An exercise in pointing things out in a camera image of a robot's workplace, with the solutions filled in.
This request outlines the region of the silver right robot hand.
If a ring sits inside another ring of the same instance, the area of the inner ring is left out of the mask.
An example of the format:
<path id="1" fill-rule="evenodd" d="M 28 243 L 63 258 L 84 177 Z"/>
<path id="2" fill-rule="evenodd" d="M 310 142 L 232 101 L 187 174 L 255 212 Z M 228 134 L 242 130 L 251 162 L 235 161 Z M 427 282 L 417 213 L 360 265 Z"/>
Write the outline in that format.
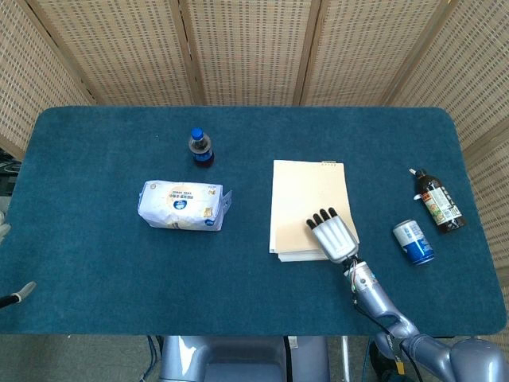
<path id="1" fill-rule="evenodd" d="M 331 262 L 358 259 L 359 242 L 334 208 L 321 209 L 306 224 Z"/>

